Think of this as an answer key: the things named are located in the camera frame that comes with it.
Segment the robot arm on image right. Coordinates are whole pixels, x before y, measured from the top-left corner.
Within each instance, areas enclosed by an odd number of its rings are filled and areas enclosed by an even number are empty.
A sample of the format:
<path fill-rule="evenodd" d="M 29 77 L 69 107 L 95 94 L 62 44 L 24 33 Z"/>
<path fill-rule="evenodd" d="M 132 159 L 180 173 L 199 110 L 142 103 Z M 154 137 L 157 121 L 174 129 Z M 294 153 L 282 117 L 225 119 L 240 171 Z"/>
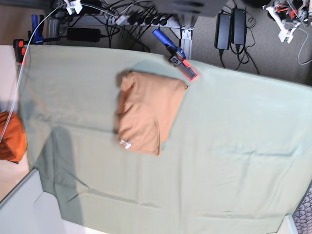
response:
<path fill-rule="evenodd" d="M 276 22 L 289 23 L 295 26 L 312 25 L 311 0 L 273 0 L 264 9 L 268 16 Z"/>

